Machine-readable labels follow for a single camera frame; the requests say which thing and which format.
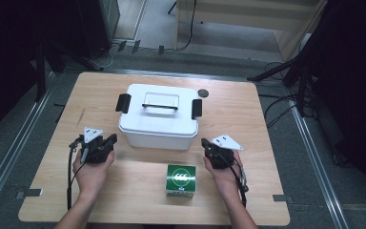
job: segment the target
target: wrist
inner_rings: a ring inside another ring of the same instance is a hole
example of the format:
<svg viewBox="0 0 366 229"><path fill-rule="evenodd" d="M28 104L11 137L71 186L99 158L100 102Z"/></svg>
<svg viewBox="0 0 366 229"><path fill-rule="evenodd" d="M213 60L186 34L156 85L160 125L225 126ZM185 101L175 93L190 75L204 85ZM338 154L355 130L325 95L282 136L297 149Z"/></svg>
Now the wrist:
<svg viewBox="0 0 366 229"><path fill-rule="evenodd" d="M222 198L225 199L239 199L239 190L236 184L233 183L218 183L216 182L216 187Z"/></svg>
<svg viewBox="0 0 366 229"><path fill-rule="evenodd" d="M88 204L95 203L98 197L98 193L95 192L81 192L78 196L78 201Z"/></svg>

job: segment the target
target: wire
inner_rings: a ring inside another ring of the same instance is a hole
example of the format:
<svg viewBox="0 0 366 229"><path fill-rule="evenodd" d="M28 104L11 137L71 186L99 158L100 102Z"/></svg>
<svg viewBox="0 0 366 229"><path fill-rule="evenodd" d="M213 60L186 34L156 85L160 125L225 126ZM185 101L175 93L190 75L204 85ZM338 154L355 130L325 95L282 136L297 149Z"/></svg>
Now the wire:
<svg viewBox="0 0 366 229"><path fill-rule="evenodd" d="M67 207L68 210L71 209L72 206L72 183L75 179L76 174L79 172L79 170L83 167L83 164L78 171L74 174L73 178L71 179L71 167L72 167L72 154L76 152L76 147L78 146L78 143L82 140L83 136L79 136L73 143L70 144L70 155L68 158L68 189L67 189Z"/></svg>
<svg viewBox="0 0 366 229"><path fill-rule="evenodd" d="M91 61L92 62L92 64L94 64L95 66L97 66L97 67L99 67L99 68L107 68L107 67L109 67L111 64L112 64L112 49L114 49L115 47L117 47L118 45L115 45L115 46L113 46L113 47L111 47L110 49L109 49L109 56L110 56L110 58L111 58L111 62L110 62L110 64L108 64L108 65L99 65L99 64L97 64L96 62L94 62L93 60L91 60L91 59L89 59L89 61Z"/></svg>
<svg viewBox="0 0 366 229"><path fill-rule="evenodd" d="M84 163L81 165L81 167L79 167L79 169L78 169L78 170L76 170L76 172L75 172L75 174L73 175L73 178L72 178L72 180L71 180L71 185L73 184L73 180L76 178L76 175L78 174L79 170L81 170L81 169L82 169L82 167L83 167L84 165L86 165L86 162L84 162Z"/></svg>
<svg viewBox="0 0 366 229"><path fill-rule="evenodd" d="M237 165L239 167L242 167L242 166L240 166L239 161L237 161L237 159L235 157L234 157L234 160L236 161L236 164L235 165Z"/></svg>
<svg viewBox="0 0 366 229"><path fill-rule="evenodd" d="M277 101L273 102L272 104L270 104L266 111L264 112L264 118L266 119L267 117L267 112L273 107L274 104L278 103L279 101L282 101L284 99L289 99L289 100L292 100L292 101L295 101L296 100L296 94L290 94L290 95L287 95L287 96L282 96L280 97Z"/></svg>
<svg viewBox="0 0 366 229"><path fill-rule="evenodd" d="M266 111L264 112L263 116L264 119L267 119L267 112L273 107L274 104L282 101L282 100L291 100L291 101L296 101L297 99L297 94L289 94L286 96L277 96L277 95L271 95L271 94L260 94L260 97L270 97L270 98L278 98L278 100L274 101L273 103L271 103ZM315 117L315 109L313 106L310 105L311 101L302 101L302 105L303 105L303 109L305 108L310 108L312 109L312 114L305 114L304 115L306 117ZM286 109L283 113L281 113L279 116L277 116L275 119L273 119L271 122L269 122L267 124L267 128L271 128L272 126L274 126L276 124L276 122L282 117L284 116L287 112L289 112L293 107L296 107L296 105L291 106L290 108Z"/></svg>
<svg viewBox="0 0 366 229"><path fill-rule="evenodd" d="M221 159L223 159L225 161L225 163L229 166L229 168L231 169L231 171L233 172L234 174L234 178L236 180L236 184L237 184L237 188L239 189L239 192L240 192L240 196L241 196L241 199L242 199L242 204L243 206L246 208L246 196L245 196L245 190L243 189L243 186L242 186L242 183L240 182L240 178L239 176L237 175L237 173L234 171L234 168L233 166L224 158L224 156L222 156L221 154L219 154L218 152L216 152L216 154L221 157Z"/></svg>
<svg viewBox="0 0 366 229"><path fill-rule="evenodd" d="M178 48L178 49L165 49L165 51L174 51L174 52L181 52L186 50L186 48L189 46L189 44L192 42L192 38L193 38L193 21L194 21L194 13L195 13L195 6L197 5L197 0L194 0L194 6L193 6L193 14L192 14L192 22L190 25L190 38L189 41L187 42L187 44L185 46L183 46L182 48Z"/></svg>
<svg viewBox="0 0 366 229"><path fill-rule="evenodd" d="M292 108L296 107L296 105L293 105L289 108L287 108L283 113L281 113L278 117L276 117L275 119L273 119L273 121L269 122L267 124L267 128L271 128L272 126L274 126L276 124L276 122L282 117L284 116L287 112L289 112Z"/></svg>

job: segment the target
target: black handle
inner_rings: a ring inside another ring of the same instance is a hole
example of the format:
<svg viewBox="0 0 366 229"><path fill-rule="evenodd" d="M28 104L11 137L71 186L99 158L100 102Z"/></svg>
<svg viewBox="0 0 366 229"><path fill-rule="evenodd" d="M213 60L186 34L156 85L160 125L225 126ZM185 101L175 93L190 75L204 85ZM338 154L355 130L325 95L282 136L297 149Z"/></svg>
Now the black handle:
<svg viewBox="0 0 366 229"><path fill-rule="evenodd" d="M203 115L203 100L201 99L193 99L192 102L192 119L195 119L197 116Z"/></svg>
<svg viewBox="0 0 366 229"><path fill-rule="evenodd" d="M145 108L154 107L154 108L174 109L175 111L177 111L177 109L178 109L177 107L174 107L174 106L153 105L153 104L146 104L146 103L143 103L142 106Z"/></svg>
<svg viewBox="0 0 366 229"><path fill-rule="evenodd" d="M132 96L130 94L121 94L118 96L117 106L115 110L117 112L123 112L124 114L129 112L130 102L132 100Z"/></svg>

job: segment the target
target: small green box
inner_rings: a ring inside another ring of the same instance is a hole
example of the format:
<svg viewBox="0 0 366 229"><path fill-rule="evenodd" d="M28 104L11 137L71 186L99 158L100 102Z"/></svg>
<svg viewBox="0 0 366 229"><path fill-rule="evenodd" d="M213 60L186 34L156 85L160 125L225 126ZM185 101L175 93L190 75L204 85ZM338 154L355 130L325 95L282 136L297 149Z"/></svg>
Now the small green box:
<svg viewBox="0 0 366 229"><path fill-rule="evenodd" d="M192 198L195 186L195 166L168 165L166 196Z"/></svg>

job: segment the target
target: gray floor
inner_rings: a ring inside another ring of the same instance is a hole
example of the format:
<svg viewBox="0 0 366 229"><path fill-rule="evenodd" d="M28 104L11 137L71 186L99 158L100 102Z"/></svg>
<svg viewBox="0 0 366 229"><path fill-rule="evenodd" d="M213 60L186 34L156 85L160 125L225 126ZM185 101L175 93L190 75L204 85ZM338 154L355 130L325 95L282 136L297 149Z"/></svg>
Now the gray floor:
<svg viewBox="0 0 366 229"><path fill-rule="evenodd" d="M156 5L154 7L152 5L161 2L163 3L162 6ZM173 1L149 0L147 10L152 7L158 9L159 13L164 12L167 15L166 17L173 17L166 13L172 3ZM152 35L150 32L144 32L147 27L146 24L141 24L137 33L137 39L141 40L141 46L144 47L147 46L147 40L154 41L159 35L156 30L153 30L155 32ZM156 43L161 43L165 47L170 45L166 41L160 42L160 40ZM224 43L218 43L217 46L224 47ZM163 55L158 55L157 49L150 47L149 44L146 48L150 49L141 48L137 53L132 53L132 47L126 47L122 52L113 49L112 64L105 68L105 72L143 73L140 71L146 71L145 73L160 72L169 75L178 73L190 77L205 77L215 80L246 81L246 76L263 73L270 62L279 61L274 42L266 41L260 46L256 44L252 44L252 46L254 47L249 49L253 54L244 57L242 53L238 53L237 58L234 58L237 49L228 49L230 51L225 52L225 56L221 56L221 53L214 54L214 51L202 52L201 54L195 52L166 52ZM21 222L17 217L17 213L21 207L22 199L16 199L15 196L19 190L30 187L41 158L50 142L56 126L55 120L60 116L62 110L61 107L53 105L67 103L77 76L85 71L80 64L68 58L66 60L66 70L63 73L53 75L51 93L47 104L36 120L19 157L15 160L10 175L0 191L0 228L52 228L54 225L54 223ZM108 65L111 63L111 58L109 55L104 54L100 59L94 61L100 65ZM259 94L287 94L280 81L272 78L258 83L256 86ZM32 88L0 123L0 163L34 106L35 94L36 90ZM262 108L265 110L275 99L260 96L260 101ZM266 122L273 120L289 106L287 101L274 105L268 113ZM317 120L313 118L303 120L308 124L319 158L335 189L335 194L342 206L349 228L366 228L366 176L353 166L341 168L335 165L332 159L331 147ZM269 135L284 193L290 200L288 208L291 222L284 228L336 228L294 115L287 113L282 116L272 128L269 128ZM114 228L123 228L123 226L119 225Z"/></svg>
<svg viewBox="0 0 366 229"><path fill-rule="evenodd" d="M146 0L117 0L120 18L114 37L134 40L138 32Z"/></svg>
<svg viewBox="0 0 366 229"><path fill-rule="evenodd" d="M158 49L173 48L175 42L175 10L167 14L173 0L147 0L141 26L135 40L141 47ZM186 45L190 38L189 21L179 24L178 48ZM193 22L193 37L184 51L204 55L252 59L264 62L282 61L273 31L221 25L209 22Z"/></svg>

